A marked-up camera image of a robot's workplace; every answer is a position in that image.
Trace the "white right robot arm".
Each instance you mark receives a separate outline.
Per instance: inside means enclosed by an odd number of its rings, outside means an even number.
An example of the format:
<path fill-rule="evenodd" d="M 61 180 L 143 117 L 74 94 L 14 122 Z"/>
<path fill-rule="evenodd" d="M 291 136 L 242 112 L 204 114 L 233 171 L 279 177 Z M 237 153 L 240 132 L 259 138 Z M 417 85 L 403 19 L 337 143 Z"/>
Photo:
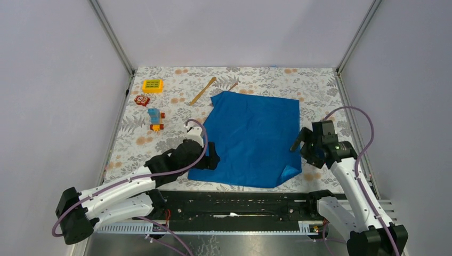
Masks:
<path fill-rule="evenodd" d="M 340 183 L 348 211 L 328 190 L 310 193 L 308 217 L 323 217 L 335 227 L 346 243 L 349 255 L 402 255 L 408 240 L 403 225 L 396 225 L 373 194 L 358 168 L 358 154 L 348 141 L 339 141 L 332 121 L 313 122 L 303 127 L 290 150 L 300 149 L 306 162 L 326 166 Z"/>

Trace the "blue cloth napkin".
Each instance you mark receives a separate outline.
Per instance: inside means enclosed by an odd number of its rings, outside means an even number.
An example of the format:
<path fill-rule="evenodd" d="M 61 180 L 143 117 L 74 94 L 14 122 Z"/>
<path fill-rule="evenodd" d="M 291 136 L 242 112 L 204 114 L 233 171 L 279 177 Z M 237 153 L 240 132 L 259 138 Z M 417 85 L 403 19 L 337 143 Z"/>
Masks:
<path fill-rule="evenodd" d="M 274 188 L 301 174 L 301 157 L 290 151 L 300 131 L 297 100 L 223 91 L 211 101 L 204 127 L 220 161 L 191 169 L 190 180 Z"/>

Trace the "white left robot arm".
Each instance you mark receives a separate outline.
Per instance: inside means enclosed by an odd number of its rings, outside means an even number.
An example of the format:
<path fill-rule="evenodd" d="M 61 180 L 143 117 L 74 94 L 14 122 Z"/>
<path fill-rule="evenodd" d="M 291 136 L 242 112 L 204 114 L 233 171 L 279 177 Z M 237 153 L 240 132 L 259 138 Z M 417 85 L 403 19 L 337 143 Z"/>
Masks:
<path fill-rule="evenodd" d="M 204 146 L 184 139 L 177 148 L 152 157 L 112 183 L 83 191 L 68 188 L 55 210 L 60 235 L 71 245 L 111 223 L 146 216 L 159 219 L 167 207 L 158 187 L 175 181 L 192 168 L 214 170 L 219 162 L 214 142 Z"/>

